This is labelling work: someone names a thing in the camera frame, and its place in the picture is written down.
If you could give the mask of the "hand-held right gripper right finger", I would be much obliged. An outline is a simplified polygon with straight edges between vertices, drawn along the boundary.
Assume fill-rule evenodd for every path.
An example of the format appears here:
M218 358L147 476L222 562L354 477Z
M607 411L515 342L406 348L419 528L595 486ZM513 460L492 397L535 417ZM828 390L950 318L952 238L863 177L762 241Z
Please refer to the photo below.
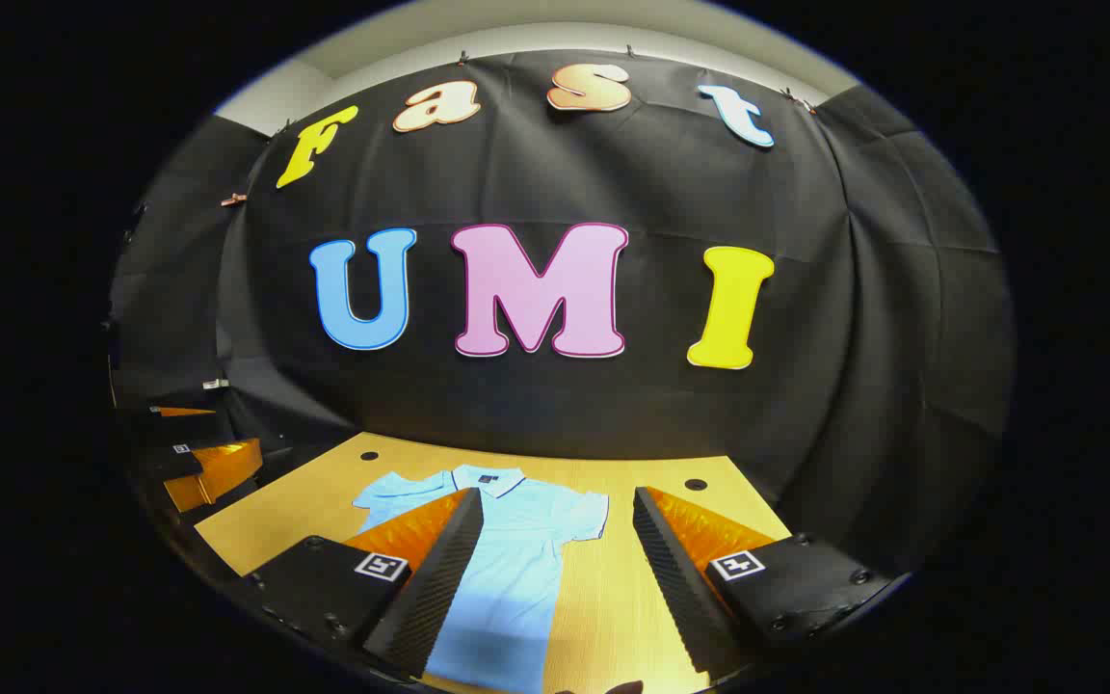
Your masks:
M693 667L777 668L849 632L894 575L811 533L774 539L660 489L636 487L630 522Z

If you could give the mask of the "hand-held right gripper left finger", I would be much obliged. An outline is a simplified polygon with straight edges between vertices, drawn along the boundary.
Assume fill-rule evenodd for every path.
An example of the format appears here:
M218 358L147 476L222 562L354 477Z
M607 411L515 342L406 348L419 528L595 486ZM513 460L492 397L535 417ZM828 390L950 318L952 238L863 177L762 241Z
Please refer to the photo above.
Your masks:
M426 672L484 523L466 487L356 536L297 541L242 579L242 606L344 668Z

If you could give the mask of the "light blue T-shirt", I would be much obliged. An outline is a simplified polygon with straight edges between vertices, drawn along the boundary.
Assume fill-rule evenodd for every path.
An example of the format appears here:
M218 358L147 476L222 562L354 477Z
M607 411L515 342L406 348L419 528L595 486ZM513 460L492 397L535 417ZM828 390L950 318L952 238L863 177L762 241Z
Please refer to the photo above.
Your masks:
M543 694L563 549L602 537L607 495L528 477L519 467L461 465L412 480L390 471L354 499L367 531L465 489L480 491L482 529L428 654L427 675L508 694Z

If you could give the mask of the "black backdrop cloth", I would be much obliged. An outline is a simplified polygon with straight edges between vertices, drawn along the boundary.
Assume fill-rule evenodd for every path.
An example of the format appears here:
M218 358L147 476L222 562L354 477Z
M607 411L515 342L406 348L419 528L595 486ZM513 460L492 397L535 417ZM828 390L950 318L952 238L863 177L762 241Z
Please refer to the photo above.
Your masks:
M269 135L212 115L119 259L119 403L225 406L269 447L724 454L794 531L911 572L998 457L1012 293L907 115L864 86L815 109L705 67L537 51Z

